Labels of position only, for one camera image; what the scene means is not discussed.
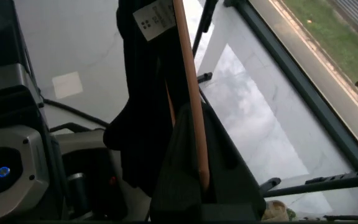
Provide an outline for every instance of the grass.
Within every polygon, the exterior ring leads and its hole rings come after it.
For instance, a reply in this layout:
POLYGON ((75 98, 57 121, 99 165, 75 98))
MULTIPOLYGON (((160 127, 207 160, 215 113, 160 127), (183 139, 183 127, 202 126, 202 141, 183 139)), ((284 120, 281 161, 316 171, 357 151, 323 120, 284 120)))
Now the grass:
POLYGON ((358 81, 358 34, 326 0, 283 0, 352 82, 358 81))

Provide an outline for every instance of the white tile floor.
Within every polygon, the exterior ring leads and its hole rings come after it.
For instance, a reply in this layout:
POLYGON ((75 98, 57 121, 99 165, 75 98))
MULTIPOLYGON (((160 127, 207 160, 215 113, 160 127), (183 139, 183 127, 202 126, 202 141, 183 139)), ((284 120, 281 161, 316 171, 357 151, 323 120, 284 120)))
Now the white tile floor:
MULTIPOLYGON (((44 97, 113 120, 128 97, 122 39, 116 27, 117 1, 15 3, 44 97)), ((202 6, 194 0, 184 3, 193 39, 202 6)), ((214 72, 201 87, 259 183, 271 177, 302 179, 351 171, 233 8, 218 3, 195 64, 199 74, 214 72)), ((55 108, 46 107, 45 113, 51 127, 68 121, 95 127, 55 108)), ((119 169, 118 152, 114 158, 119 169)), ((150 199, 125 182, 121 185, 129 206, 127 220, 143 220, 150 199)), ((358 189, 280 200, 298 212, 358 214, 358 189)))

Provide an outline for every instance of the garment care label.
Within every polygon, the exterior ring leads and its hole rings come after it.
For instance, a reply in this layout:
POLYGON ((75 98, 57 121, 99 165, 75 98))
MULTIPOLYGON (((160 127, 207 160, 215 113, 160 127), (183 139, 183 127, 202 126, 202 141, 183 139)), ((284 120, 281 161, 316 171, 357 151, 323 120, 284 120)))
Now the garment care label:
POLYGON ((157 0, 134 12, 134 17, 147 41, 176 25, 172 0, 157 0))

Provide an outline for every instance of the blue light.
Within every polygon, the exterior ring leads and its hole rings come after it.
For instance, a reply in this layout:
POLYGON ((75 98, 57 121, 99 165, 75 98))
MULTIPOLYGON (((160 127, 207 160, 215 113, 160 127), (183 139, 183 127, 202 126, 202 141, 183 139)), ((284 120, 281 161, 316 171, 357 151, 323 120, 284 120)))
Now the blue light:
POLYGON ((10 168, 1 167, 0 168, 0 177, 6 177, 10 172, 11 172, 10 168))

